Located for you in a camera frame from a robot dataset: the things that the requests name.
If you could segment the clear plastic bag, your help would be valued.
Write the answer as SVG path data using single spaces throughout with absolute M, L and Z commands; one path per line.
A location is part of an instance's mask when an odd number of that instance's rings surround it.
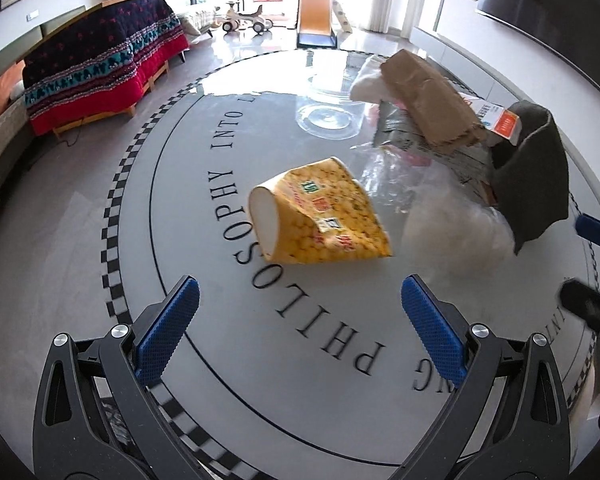
M 471 197 L 447 166 L 369 143 L 352 148 L 351 162 L 394 253 L 426 280 L 482 278 L 513 257 L 504 216 Z

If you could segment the table with patterned red quilt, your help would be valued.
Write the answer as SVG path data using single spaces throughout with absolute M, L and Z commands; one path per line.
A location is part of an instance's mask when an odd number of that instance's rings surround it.
M 144 96 L 165 62 L 188 47 L 166 0 L 103 2 L 55 29 L 24 56 L 24 106 L 37 136 Z

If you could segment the orange cushion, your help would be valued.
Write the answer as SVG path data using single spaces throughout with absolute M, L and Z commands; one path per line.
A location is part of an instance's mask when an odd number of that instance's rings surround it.
M 0 76 L 0 116 L 8 109 L 9 103 L 18 99 L 24 91 L 23 85 L 24 62 L 12 64 Z

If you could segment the grey green sofa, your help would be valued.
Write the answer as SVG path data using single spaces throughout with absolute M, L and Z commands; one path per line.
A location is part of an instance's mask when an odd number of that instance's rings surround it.
M 40 41 L 85 11 L 72 9 L 33 27 L 0 51 L 0 194 L 5 182 L 33 141 L 33 132 L 23 103 L 24 57 Z

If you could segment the clear plastic cup lid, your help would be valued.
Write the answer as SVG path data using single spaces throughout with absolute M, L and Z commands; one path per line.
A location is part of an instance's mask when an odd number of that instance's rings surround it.
M 324 102 L 296 97 L 297 125 L 309 133 L 325 140 L 347 140 L 358 135 L 365 115 L 363 102 L 337 101 Z

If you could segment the yellow popcorn bucket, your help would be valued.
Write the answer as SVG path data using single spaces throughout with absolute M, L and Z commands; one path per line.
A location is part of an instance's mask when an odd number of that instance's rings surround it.
M 390 240 L 370 198 L 336 157 L 255 186 L 248 212 L 263 257 L 313 264 L 387 258 Z

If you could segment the silver foil snack bag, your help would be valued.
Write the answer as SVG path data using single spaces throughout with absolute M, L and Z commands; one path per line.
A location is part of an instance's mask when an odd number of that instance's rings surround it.
M 381 101 L 373 144 L 391 145 L 410 155 L 414 166 L 428 166 L 425 159 L 447 166 L 460 184 L 486 204 L 494 198 L 490 187 L 491 162 L 488 150 L 481 144 L 461 146 L 450 154 L 443 154 L 430 146 L 406 110 L 391 102 Z

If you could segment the white box with orange label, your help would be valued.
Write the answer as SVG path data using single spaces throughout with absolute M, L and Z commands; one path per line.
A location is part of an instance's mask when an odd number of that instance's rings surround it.
M 522 123 L 517 114 L 501 105 L 480 99 L 478 96 L 470 96 L 464 92 L 460 92 L 460 96 L 490 133 L 512 145 L 518 144 Z

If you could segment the dark grey cloth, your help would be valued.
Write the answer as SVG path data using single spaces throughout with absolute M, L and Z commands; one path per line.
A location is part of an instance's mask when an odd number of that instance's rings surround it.
M 518 143 L 491 148 L 491 188 L 498 210 L 513 232 L 514 253 L 568 218 L 569 170 L 552 113 L 522 100 L 510 110 L 521 123 Z

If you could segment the white tissue plastic wrap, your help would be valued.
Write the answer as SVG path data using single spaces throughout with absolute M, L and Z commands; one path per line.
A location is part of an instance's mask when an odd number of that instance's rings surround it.
M 351 101 L 372 104 L 380 104 L 382 101 L 394 101 L 393 95 L 381 75 L 380 66 L 383 62 L 385 62 L 385 59 L 377 54 L 366 58 L 351 84 L 349 90 Z

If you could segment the brown paper bag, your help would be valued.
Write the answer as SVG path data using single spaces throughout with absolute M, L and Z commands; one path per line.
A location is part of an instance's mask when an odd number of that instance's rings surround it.
M 438 152 L 450 154 L 486 140 L 488 130 L 476 113 L 423 58 L 401 50 L 381 64 L 380 72 L 390 93 Z

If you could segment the white ride-on toy car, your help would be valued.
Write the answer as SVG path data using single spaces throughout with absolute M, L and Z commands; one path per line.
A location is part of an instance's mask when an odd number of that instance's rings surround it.
M 222 31 L 237 32 L 242 24 L 248 24 L 257 35 L 262 35 L 273 27 L 273 21 L 263 15 L 262 4 L 258 6 L 256 12 L 240 13 L 234 10 L 234 2 L 231 2 L 230 8 L 220 25 Z

